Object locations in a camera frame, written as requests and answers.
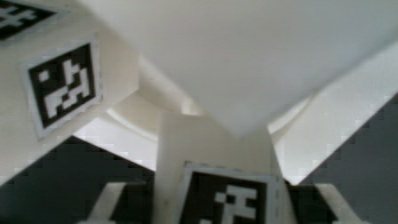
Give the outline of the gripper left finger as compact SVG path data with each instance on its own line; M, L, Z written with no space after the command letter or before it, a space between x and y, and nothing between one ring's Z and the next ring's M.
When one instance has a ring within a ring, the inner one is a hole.
M77 224L148 224L150 189L143 181L109 182Z

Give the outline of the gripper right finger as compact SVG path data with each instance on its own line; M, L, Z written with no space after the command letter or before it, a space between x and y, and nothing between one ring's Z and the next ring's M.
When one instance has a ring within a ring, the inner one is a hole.
M347 204L330 183L285 185L289 195L289 220L285 224L372 224Z

